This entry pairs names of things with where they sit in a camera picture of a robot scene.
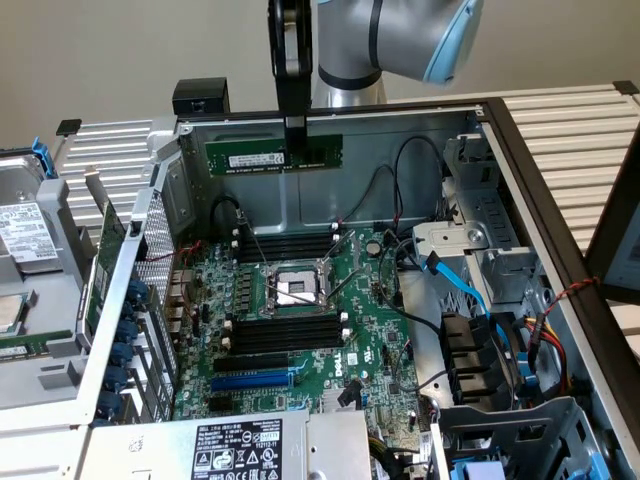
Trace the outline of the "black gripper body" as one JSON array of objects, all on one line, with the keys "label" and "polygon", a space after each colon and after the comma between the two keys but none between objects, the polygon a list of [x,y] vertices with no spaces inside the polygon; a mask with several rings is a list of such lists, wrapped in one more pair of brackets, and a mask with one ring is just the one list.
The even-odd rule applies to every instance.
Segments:
[{"label": "black gripper body", "polygon": [[313,70],[309,0],[270,0],[268,27],[275,76],[310,76]]}]

